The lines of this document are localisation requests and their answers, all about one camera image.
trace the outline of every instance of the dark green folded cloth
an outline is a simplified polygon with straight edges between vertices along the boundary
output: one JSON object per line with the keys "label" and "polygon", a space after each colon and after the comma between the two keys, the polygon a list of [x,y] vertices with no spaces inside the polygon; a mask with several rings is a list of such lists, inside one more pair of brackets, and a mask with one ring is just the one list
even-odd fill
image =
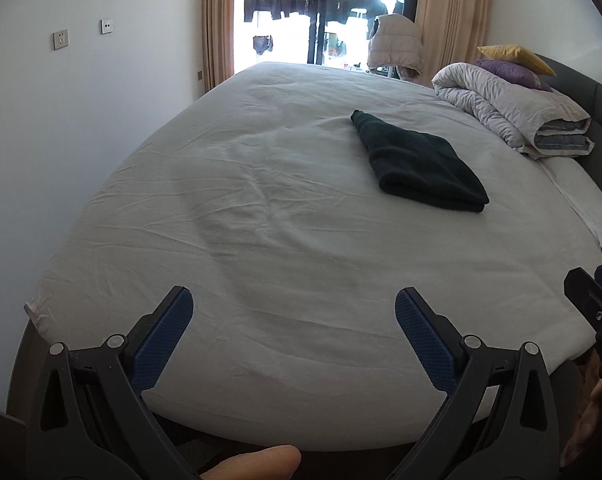
{"label": "dark green folded cloth", "polygon": [[359,110],[351,119],[386,193],[477,213],[490,203],[481,181],[445,139],[403,130]]}

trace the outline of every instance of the gray headboard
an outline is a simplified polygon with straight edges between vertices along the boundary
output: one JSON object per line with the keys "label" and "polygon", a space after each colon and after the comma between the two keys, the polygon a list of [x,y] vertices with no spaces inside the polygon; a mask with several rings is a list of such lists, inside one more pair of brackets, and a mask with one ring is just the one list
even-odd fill
{"label": "gray headboard", "polygon": [[577,160],[602,191],[602,85],[564,64],[546,57],[543,59],[554,69],[557,76],[542,79],[559,92],[574,99],[592,116],[588,137],[596,143],[596,146],[590,155],[582,156]]}

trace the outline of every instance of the wall socket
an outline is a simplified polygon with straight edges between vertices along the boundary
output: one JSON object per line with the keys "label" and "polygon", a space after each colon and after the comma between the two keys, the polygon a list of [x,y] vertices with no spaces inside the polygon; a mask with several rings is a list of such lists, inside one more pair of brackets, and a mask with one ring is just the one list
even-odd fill
{"label": "wall socket", "polygon": [[101,34],[109,34],[112,32],[112,20],[101,20]]}
{"label": "wall socket", "polygon": [[54,50],[65,48],[70,44],[67,29],[59,30],[58,32],[55,32],[52,36],[54,37]]}

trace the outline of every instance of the purple pillow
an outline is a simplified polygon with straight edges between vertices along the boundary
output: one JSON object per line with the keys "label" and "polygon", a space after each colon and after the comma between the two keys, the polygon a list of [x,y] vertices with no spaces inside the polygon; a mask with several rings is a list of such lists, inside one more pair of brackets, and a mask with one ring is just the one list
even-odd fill
{"label": "purple pillow", "polygon": [[552,88],[548,83],[542,81],[530,69],[517,65],[516,63],[510,63],[509,61],[497,61],[494,59],[479,59],[474,64],[494,75],[499,76],[501,79],[505,79],[508,83],[514,85],[521,85],[532,90],[543,90],[544,92],[551,92]]}

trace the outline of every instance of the beige curtain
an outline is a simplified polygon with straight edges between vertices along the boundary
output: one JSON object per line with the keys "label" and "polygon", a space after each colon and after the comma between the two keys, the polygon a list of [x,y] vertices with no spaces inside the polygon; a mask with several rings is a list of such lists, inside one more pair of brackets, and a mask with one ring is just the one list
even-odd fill
{"label": "beige curtain", "polygon": [[203,0],[206,92],[234,75],[234,0]]}
{"label": "beige curtain", "polygon": [[432,86],[444,66],[479,57],[490,0],[418,0],[417,25],[424,47],[424,71],[418,82]]}

